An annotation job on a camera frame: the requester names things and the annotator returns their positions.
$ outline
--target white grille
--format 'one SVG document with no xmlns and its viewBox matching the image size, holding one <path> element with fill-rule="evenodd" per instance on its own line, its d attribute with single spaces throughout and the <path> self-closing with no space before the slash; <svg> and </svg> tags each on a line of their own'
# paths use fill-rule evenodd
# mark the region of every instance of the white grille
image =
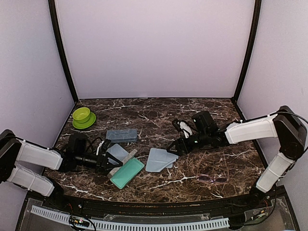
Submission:
<svg viewBox="0 0 308 231">
<path fill-rule="evenodd" d="M 58 223 L 69 225 L 68 221 L 70 215 L 68 213 L 55 212 L 35 205 L 32 206 L 31 213 L 36 214 L 40 217 L 47 218 L 49 220 L 56 221 Z M 229 227 L 228 218 L 192 223 L 159 225 L 115 223 L 96 219 L 91 219 L 91 221 L 95 224 L 96 230 L 98 231 L 206 231 Z M 90 225 L 88 227 L 88 230 L 94 230 L 93 226 Z"/>
</svg>

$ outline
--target black vertical post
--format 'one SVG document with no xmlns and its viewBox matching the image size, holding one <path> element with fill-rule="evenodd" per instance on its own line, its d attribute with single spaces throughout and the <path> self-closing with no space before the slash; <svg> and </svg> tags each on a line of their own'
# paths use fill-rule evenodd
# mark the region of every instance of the black vertical post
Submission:
<svg viewBox="0 0 308 231">
<path fill-rule="evenodd" d="M 61 59 L 62 67 L 63 67 L 63 70 L 64 70 L 65 78 L 66 78 L 69 90 L 71 91 L 71 95 L 73 97 L 73 100 L 76 103 L 76 102 L 78 102 L 78 96 L 77 96 L 77 93 L 76 93 L 76 89 L 75 89 L 75 86 L 74 86 L 74 83 L 73 83 L 71 73 L 69 71 L 68 63 L 67 63 L 67 60 L 66 60 L 66 55 L 65 55 L 65 52 L 64 52 L 64 47 L 63 47 L 63 43 L 62 43 L 60 27 L 59 27 L 59 22 L 58 22 L 58 17 L 57 17 L 56 5 L 55 5 L 54 0 L 48 0 L 48 4 L 49 4 L 49 11 L 50 11 L 50 16 L 51 16 L 51 23 L 52 23 L 52 27 L 53 27 L 53 32 L 54 32 L 54 36 L 55 36 L 55 39 L 56 39 L 58 52 L 59 52 L 59 55 L 60 55 L 60 59 Z"/>
<path fill-rule="evenodd" d="M 243 62 L 241 74 L 240 74 L 240 77 L 239 77 L 239 81 L 237 83 L 236 90 L 235 90 L 235 93 L 234 93 L 234 96 L 233 96 L 233 100 L 235 102 L 237 102 L 239 97 L 240 97 L 240 94 L 241 94 L 241 91 L 242 91 L 242 88 L 243 88 L 243 84 L 244 84 L 244 81 L 245 81 L 245 77 L 246 77 L 246 74 L 247 74 L 247 70 L 248 70 L 248 66 L 249 66 L 249 62 L 250 62 L 250 58 L 251 58 L 251 54 L 252 54 L 252 50 L 253 50 L 253 47 L 254 47 L 255 38 L 256 38 L 256 34 L 257 34 L 257 27 L 258 27 L 260 10 L 261 10 L 261 2 L 262 2 L 262 0 L 256 0 L 255 1 L 254 15 L 253 15 L 253 18 L 252 18 L 246 54 L 245 54 L 245 57 L 244 57 L 244 62 Z"/>
</svg>

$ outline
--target blue gray case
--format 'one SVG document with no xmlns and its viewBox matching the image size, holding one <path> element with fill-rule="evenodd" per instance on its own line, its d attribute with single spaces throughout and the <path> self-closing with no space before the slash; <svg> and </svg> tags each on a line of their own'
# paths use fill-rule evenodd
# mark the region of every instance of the blue gray case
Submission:
<svg viewBox="0 0 308 231">
<path fill-rule="evenodd" d="M 137 142 L 137 129 L 109 130 L 106 139 L 111 140 L 111 143 Z"/>
</svg>

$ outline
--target dark marble surface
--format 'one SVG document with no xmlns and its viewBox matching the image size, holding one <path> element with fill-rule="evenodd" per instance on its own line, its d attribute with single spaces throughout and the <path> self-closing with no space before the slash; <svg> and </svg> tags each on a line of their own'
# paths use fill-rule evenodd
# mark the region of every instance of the dark marble surface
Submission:
<svg viewBox="0 0 308 231">
<path fill-rule="evenodd" d="M 109 129 L 136 128 L 137 143 L 121 144 L 128 152 L 137 149 L 136 157 L 146 164 L 151 148 L 167 148 L 179 137 L 171 121 L 191 121 L 195 113 L 208 110 L 218 125 L 239 119 L 229 99 L 98 99 L 81 100 L 79 107 L 88 107 L 96 114 L 93 126 L 77 130 L 69 118 L 56 144 L 63 147 L 71 134 L 86 133 L 90 140 Z M 137 203 L 195 202 L 242 195 L 264 170 L 251 141 L 209 151 L 195 150 L 180 157 L 171 169 L 148 173 L 145 168 L 122 190 L 106 176 L 90 169 L 79 173 L 59 173 L 47 169 L 45 176 L 56 180 L 65 194 L 83 198 Z M 197 174 L 227 177 L 224 184 L 196 180 Z"/>
</svg>

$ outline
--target bowl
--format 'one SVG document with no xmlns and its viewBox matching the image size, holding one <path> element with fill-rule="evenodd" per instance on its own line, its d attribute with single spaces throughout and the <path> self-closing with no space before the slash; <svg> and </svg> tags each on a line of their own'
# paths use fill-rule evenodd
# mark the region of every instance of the bowl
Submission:
<svg viewBox="0 0 308 231">
<path fill-rule="evenodd" d="M 87 107 L 80 107 L 73 113 L 73 119 L 80 123 L 86 123 L 90 119 L 90 109 Z"/>
</svg>

